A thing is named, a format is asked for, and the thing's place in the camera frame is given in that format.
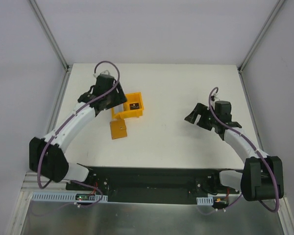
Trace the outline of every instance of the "white tabletop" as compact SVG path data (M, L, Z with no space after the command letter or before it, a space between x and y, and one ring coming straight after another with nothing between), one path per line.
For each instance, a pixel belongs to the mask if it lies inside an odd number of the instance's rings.
M93 166L168 168L243 168L235 151L214 131L184 118L198 102L207 105L219 86L219 98L232 104L238 121L256 143L236 66L117 64L124 93L141 92L144 114L125 119L127 137L111 139L111 110L102 111L76 136L65 156L68 162ZM63 120L81 94L95 84L95 64L74 64L58 120ZM109 69L100 65L98 72Z

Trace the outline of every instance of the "metal frame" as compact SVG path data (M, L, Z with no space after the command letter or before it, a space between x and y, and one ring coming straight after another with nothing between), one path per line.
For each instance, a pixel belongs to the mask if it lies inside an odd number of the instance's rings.
M61 104L63 101L63 97L65 94L65 90L66 90L66 87L68 84L68 80L70 78L72 66L69 66L66 59L64 58L64 56L61 52L61 49L59 48L59 45L56 42L48 24L47 24L47 21L46 21L45 17L43 16L43 13L40 10L36 0L27 0L27 1L28 1L29 5L31 6L34 14L36 15L38 22L40 23L46 37L48 38L48 40L50 42L50 45L52 46L59 61L61 62L63 68L66 71L66 74L65 74L65 76L62 80L62 83L61 83L61 87L59 88L57 99L56 99L54 106L53 106L53 112L51 114L47 129L46 129L46 132L49 132L50 130L52 130L55 127L55 124L56 124L56 121L58 118L58 114L60 112ZM258 128L257 128L256 122L255 122L253 108L250 103L249 95L248 95L248 92L245 87L244 79L242 77L242 71L248 65L255 50L257 49L259 44L262 42L262 39L264 38L265 34L267 33L268 29L272 25L274 19L278 15L278 13L281 11L285 2L286 2L286 0L278 0L277 1L276 5L274 6L273 10L271 11L270 15L268 16L266 22L264 23L263 27L261 28L260 32L258 33L255 41L253 42L250 50L248 51L246 57L244 58L241 65L238 67L238 72L240 75L242 87L243 87L244 94L245 94L247 104L248 104L248 108L249 108L249 111L250 111L250 114L252 117L252 122L253 122L253 125L255 128L255 132L257 134L257 140L258 140L258 143L261 148L262 148L262 143L261 143L261 140L260 140L260 137L258 134ZM54 192L64 191L65 185L66 185L66 182L51 183L49 185L48 191L54 191ZM16 205L15 210L13 212L12 221L8 227L8 230L7 230L7 234L12 234L12 235L21 234L22 228L24 225L24 221L25 221L25 216L26 216L26 213L28 210L29 202L32 198L33 192L38 191L38 190L40 190L40 189L37 186L37 174L33 173L33 172L28 172L25 176L23 186L22 186L22 189L21 189L18 201L17 201L17 205ZM278 213L279 213L279 217L280 217L281 224L283 227L283 231L286 235L294 235L294 219L293 219L290 207L289 207L287 197L280 199L280 205L281 205L281 208Z

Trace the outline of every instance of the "yellow container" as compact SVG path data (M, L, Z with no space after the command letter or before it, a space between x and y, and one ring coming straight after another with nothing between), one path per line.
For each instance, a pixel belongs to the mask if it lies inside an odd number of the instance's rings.
M125 118L139 118L143 115L144 105L142 94L140 92L125 94L127 102L123 104L123 111L115 113L114 108L112 111L112 119L125 119Z

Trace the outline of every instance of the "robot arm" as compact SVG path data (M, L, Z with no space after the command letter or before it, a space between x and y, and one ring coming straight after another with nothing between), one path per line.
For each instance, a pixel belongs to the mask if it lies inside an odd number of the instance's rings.
M120 83L109 94L99 98L110 90L115 84L114 77L101 73L96 84L90 87L78 99L78 103L68 118L42 139L34 137L29 143L29 168L38 171L39 160L46 145L48 148L41 164L41 174L50 180L76 180L85 182L92 177L88 168L79 164L68 163L64 153L74 137L84 126L93 120L102 110L123 104L127 101Z
M250 144L242 138L241 135L244 131L240 124L232 121L231 103L228 101L215 101L214 96L211 99L214 101L214 114L221 122L226 123L226 126L230 127L230 129L221 125L209 108L201 103L196 105L185 120L194 124L197 116L200 115L197 126L209 131L214 128L220 138L228 143L245 163L243 171L223 170L220 173L220 183L223 186L241 191L247 201L275 199L274 185L268 169L252 148L252 142L250 141ZM269 156L260 149L257 149L257 151L265 157L265 161L274 173L278 195L279 198L282 198L284 186L281 160L276 156Z

